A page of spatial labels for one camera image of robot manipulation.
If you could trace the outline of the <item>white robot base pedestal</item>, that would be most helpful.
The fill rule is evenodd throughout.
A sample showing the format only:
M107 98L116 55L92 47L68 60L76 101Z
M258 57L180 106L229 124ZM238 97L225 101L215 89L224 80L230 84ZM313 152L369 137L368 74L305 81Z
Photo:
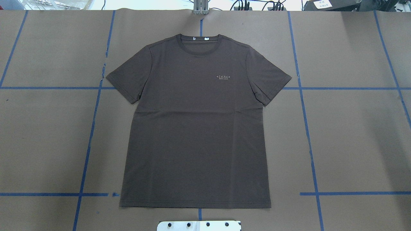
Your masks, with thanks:
M205 220L205 221L163 221L157 225L157 231L241 231L241 221Z

